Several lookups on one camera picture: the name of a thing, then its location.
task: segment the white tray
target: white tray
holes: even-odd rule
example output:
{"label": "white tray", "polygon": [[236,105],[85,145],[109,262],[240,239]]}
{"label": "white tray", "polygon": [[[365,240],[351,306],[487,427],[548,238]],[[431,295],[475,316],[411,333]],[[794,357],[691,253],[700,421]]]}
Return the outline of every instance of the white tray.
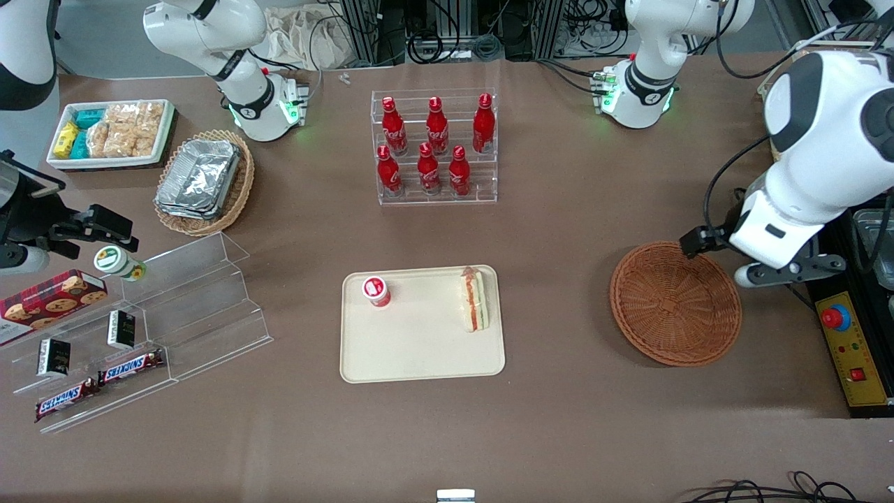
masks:
{"label": "white tray", "polygon": [[[68,123],[74,116],[75,112],[80,110],[92,110],[94,108],[106,108],[110,105],[119,103],[139,103],[140,101],[160,101],[164,103],[164,112],[162,112],[162,122],[158,125],[158,133],[156,134],[156,144],[152,147],[152,154],[148,156],[139,156],[136,158],[87,158],[87,159],[60,159],[53,154],[53,146],[59,133],[62,132],[63,126]],[[147,164],[155,164],[162,158],[164,145],[167,143],[168,132],[171,130],[171,122],[173,120],[174,107],[167,99],[142,99],[130,101],[98,101],[95,103],[72,103],[66,105],[62,111],[62,117],[59,118],[59,124],[56,126],[56,132],[53,134],[53,141],[46,153],[46,163],[58,169],[59,171],[89,171],[91,169],[110,169],[125,168],[132,166],[144,166]]]}
{"label": "white tray", "polygon": [[[485,281],[491,324],[468,333],[463,324],[465,268],[357,272],[342,283],[342,379],[349,383],[493,376],[506,364],[500,289],[490,266],[472,266]],[[392,299],[374,307],[363,280],[380,276]]]}

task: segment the brown tabletop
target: brown tabletop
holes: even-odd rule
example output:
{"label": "brown tabletop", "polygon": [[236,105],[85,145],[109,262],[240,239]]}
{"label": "brown tabletop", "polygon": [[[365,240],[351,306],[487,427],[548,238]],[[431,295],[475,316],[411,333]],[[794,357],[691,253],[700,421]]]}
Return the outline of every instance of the brown tabletop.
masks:
{"label": "brown tabletop", "polygon": [[[732,62],[745,71],[772,59]],[[715,170],[763,133],[757,81],[732,79],[716,58],[690,58],[672,109],[631,131],[536,64],[408,64],[351,71],[350,86],[336,76],[326,75],[306,127],[249,143],[257,178],[228,230],[252,254],[241,267],[275,341],[55,435],[27,419],[33,402],[0,396],[6,500],[393,503],[469,487],[483,502],[671,502],[719,479],[789,487],[795,469],[863,499],[890,496],[894,423],[842,419],[816,317],[784,289],[741,292],[741,336],[699,369],[648,360],[611,317],[618,260],[698,225]],[[370,92],[477,85],[501,94],[500,201],[380,208]],[[234,128],[208,78],[63,78],[62,91],[63,103],[168,98],[181,113],[175,144]],[[770,162],[761,148],[729,171],[717,217],[730,189]],[[157,177],[74,174],[64,198],[132,218],[138,256],[148,258],[190,240],[158,222]],[[74,265],[90,270],[98,247],[84,245]],[[728,252],[713,257],[728,271],[741,264]],[[470,263],[499,274],[501,374],[342,380],[345,276]],[[4,278],[0,294],[71,264],[54,259],[39,277]]]}

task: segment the yellow snack package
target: yellow snack package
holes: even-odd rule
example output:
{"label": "yellow snack package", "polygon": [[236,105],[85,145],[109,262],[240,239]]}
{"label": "yellow snack package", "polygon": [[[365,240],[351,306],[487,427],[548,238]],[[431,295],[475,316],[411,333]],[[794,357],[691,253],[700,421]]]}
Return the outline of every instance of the yellow snack package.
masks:
{"label": "yellow snack package", "polygon": [[72,145],[74,145],[74,139],[77,137],[78,126],[69,121],[63,126],[62,131],[59,132],[59,138],[56,138],[56,142],[53,145],[53,155],[60,159],[67,159],[72,154]]}

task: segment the red button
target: red button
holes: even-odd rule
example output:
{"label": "red button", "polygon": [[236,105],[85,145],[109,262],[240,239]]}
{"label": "red button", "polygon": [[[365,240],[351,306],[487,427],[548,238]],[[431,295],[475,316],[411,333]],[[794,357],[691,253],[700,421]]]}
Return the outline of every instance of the red button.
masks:
{"label": "red button", "polygon": [[822,310],[820,320],[826,328],[838,328],[844,324],[844,316],[841,316],[841,311],[833,308]]}

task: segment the red cookie box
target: red cookie box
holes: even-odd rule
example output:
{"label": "red cookie box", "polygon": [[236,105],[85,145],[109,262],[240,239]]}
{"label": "red cookie box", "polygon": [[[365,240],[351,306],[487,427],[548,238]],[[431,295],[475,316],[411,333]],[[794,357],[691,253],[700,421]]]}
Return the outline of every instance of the red cookie box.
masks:
{"label": "red cookie box", "polygon": [[40,330],[108,296],[103,280],[71,269],[0,303],[0,345]]}

